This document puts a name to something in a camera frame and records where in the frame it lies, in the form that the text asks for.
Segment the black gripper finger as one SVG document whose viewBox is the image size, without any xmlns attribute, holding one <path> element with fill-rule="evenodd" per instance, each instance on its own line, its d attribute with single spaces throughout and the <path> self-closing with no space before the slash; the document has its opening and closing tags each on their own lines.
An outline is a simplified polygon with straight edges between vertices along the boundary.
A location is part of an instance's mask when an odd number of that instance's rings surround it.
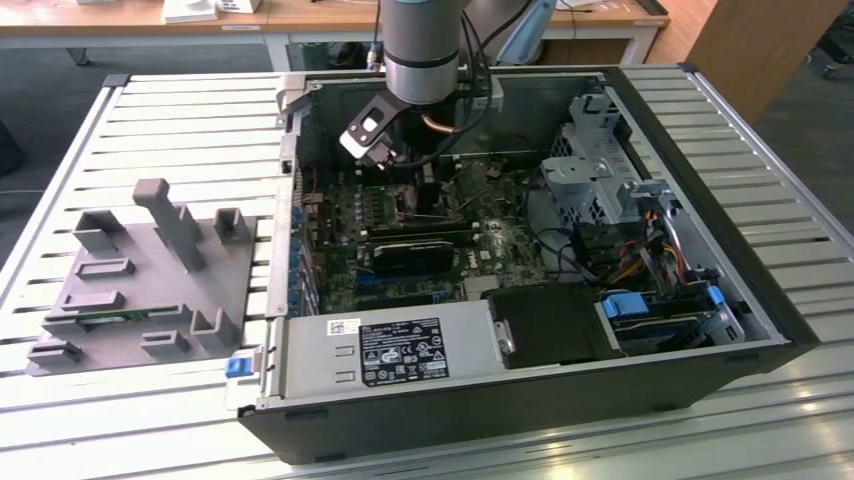
<svg viewBox="0 0 854 480">
<path fill-rule="evenodd" d="M 441 200 L 441 180 L 432 167 L 417 167 L 415 173 L 415 213 L 433 215 Z"/>
</svg>

